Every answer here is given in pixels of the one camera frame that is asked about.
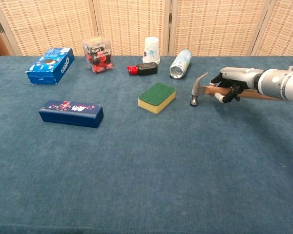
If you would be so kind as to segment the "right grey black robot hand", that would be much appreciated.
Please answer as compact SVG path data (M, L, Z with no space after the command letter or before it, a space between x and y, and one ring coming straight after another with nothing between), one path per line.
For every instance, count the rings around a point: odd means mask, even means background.
M210 82L217 87L214 96L220 103L243 98L261 98L257 90L258 80L264 71L255 68L225 67Z

